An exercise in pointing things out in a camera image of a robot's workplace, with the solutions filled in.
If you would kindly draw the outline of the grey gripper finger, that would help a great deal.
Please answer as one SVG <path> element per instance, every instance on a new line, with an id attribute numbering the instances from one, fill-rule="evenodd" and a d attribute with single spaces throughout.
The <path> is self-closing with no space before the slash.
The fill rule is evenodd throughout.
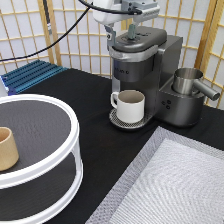
<path id="1" fill-rule="evenodd" d="M 112 47 L 115 45 L 116 41 L 116 32 L 111 26 L 105 26 L 106 37 L 107 37 L 107 46 Z"/>
<path id="2" fill-rule="evenodd" d="M 128 28 L 128 39 L 134 40 L 135 39 L 135 30 L 136 30 L 136 25 L 135 24 L 130 24 Z"/>

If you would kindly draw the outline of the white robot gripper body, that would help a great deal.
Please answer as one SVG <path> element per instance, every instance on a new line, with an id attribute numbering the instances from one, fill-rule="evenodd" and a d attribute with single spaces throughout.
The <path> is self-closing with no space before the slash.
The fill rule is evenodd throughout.
<path id="1" fill-rule="evenodd" d="M 94 19 L 109 25 L 126 19 L 141 23 L 156 18 L 160 11 L 157 0 L 93 0 Z"/>

